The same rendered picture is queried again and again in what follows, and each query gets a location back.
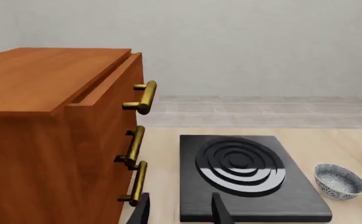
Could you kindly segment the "flat black stove plate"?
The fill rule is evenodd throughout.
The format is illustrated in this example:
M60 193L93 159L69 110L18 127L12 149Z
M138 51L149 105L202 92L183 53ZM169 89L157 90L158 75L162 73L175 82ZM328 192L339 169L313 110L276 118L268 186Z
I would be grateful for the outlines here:
M329 206L274 136L182 135L181 222L213 222L219 195L235 222L328 223Z

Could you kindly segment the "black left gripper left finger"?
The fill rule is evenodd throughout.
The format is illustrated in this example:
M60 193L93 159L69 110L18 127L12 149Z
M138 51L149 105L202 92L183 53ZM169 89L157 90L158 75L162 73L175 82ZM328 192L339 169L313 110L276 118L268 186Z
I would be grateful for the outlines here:
M143 193L126 224L148 224L150 216L150 194Z

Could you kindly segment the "patterned black-white bowl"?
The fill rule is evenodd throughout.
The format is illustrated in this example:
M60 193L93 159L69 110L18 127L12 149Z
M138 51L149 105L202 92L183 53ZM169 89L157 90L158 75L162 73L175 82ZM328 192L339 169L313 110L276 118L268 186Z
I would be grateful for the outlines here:
M362 179L344 167L317 164L313 175L319 189L333 199L350 200L362 194Z

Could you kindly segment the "red-brown wooden cabinet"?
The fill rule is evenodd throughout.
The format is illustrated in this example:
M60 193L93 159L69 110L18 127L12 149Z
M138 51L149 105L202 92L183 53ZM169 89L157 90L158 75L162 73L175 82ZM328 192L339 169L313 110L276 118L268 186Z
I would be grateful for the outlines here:
M116 70L130 49L0 52L0 224L118 224L132 172L106 147L73 143L65 107Z

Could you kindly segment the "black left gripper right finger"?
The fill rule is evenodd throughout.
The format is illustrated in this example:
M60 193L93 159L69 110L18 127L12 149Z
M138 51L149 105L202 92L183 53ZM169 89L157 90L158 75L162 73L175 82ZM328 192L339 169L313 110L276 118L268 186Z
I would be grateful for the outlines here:
M213 224L235 224L219 193L213 193L211 198Z

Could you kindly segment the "wooden cabinet drawer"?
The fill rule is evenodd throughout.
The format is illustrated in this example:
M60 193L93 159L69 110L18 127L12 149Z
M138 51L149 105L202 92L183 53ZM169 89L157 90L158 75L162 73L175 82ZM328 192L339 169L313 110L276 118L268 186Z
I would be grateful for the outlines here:
M67 105L65 115L73 143L106 147L131 141L127 131L136 127L136 114L123 110L122 104L139 100L133 85L142 83L142 54L131 54L80 102Z

